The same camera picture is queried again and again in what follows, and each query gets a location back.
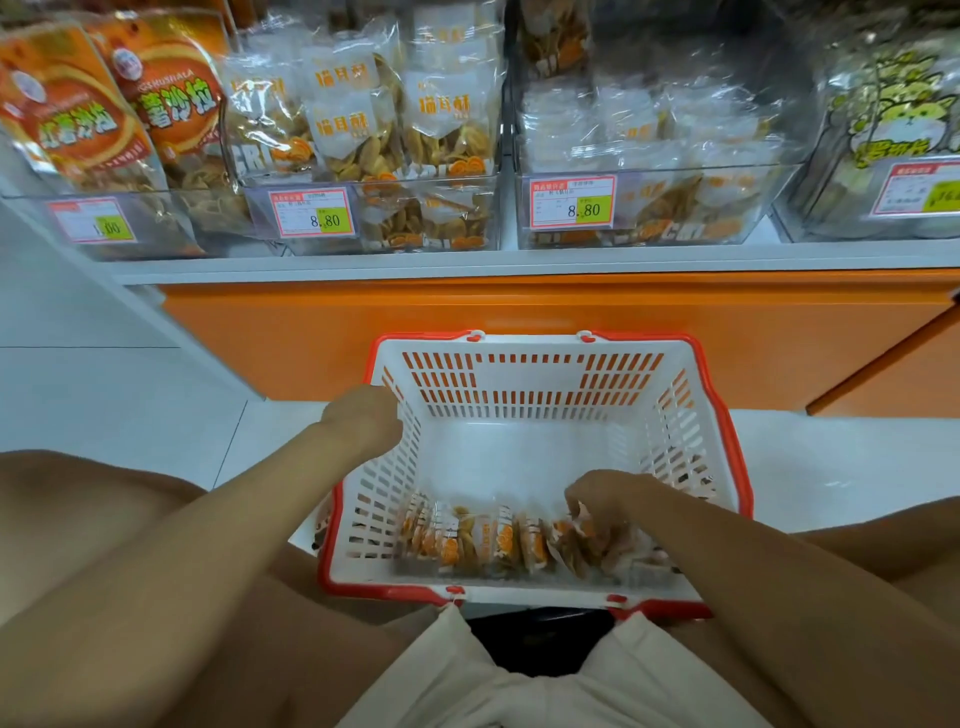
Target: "white shorts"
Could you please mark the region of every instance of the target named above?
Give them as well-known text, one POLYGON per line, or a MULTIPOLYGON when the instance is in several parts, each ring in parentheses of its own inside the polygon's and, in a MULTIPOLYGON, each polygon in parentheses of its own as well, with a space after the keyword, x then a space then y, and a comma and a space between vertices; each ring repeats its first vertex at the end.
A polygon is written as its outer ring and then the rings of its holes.
POLYGON ((770 728, 692 652, 636 614, 575 675, 497 667, 453 606, 364 693, 338 728, 770 728))

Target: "leg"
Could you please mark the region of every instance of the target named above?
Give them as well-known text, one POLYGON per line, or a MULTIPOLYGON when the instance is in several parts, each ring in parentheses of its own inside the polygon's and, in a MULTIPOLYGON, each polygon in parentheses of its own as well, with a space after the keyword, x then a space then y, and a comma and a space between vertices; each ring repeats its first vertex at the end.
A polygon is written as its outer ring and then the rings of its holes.
MULTIPOLYGON (((0 621, 202 494, 57 453, 0 455, 0 621)), ((291 548, 275 571, 306 590, 316 561, 291 548)), ((162 725, 333 725, 407 644, 264 576, 162 725)))
MULTIPOLYGON (((890 581, 943 621, 960 627, 960 498, 799 537, 890 581)), ((688 622, 668 631, 776 728, 809 725, 718 623, 688 622)))

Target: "price tag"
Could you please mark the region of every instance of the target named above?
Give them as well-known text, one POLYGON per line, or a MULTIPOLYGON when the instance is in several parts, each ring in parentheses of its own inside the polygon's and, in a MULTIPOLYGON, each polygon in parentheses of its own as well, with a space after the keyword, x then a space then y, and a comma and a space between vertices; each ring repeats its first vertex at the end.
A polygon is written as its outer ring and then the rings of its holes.
POLYGON ((613 175, 535 180, 530 183, 530 227, 610 228, 615 192, 613 175))
POLYGON ((65 200, 47 203, 47 206, 72 243, 95 245, 136 242, 130 223, 115 197, 65 200))
POLYGON ((876 199, 874 217, 960 212, 960 158, 894 164, 876 199))
POLYGON ((271 192, 280 237, 351 237, 356 234, 345 187, 271 192))

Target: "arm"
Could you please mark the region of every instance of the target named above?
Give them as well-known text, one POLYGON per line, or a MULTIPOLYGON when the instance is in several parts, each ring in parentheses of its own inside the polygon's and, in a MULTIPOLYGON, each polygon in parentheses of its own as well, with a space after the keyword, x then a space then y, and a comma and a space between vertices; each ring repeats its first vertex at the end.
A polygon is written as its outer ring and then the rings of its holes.
POLYGON ((389 390, 356 390, 12 619, 0 629, 0 725, 152 724, 314 506, 401 434, 389 390))
POLYGON ((960 636, 842 559, 665 487, 588 473, 567 490, 598 526, 654 537, 740 649, 818 728, 952 725, 960 636))

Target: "yellow price sticker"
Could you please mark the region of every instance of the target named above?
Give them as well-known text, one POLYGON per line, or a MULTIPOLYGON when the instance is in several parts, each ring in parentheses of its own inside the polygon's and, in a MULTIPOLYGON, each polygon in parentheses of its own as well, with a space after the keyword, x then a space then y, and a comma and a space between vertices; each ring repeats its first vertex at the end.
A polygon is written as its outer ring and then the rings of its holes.
POLYGON ((93 222, 107 240, 133 240, 133 233, 123 215, 100 215, 93 218, 93 222))
POLYGON ((613 197, 580 197, 577 198, 577 224, 596 223, 604 225, 611 221, 613 197))
POLYGON ((323 235, 334 232, 346 234, 353 232, 350 226, 350 215, 345 207, 318 207, 317 225, 320 226, 320 232, 323 235))
POLYGON ((960 182, 937 182, 924 203, 924 212, 960 212, 960 182))

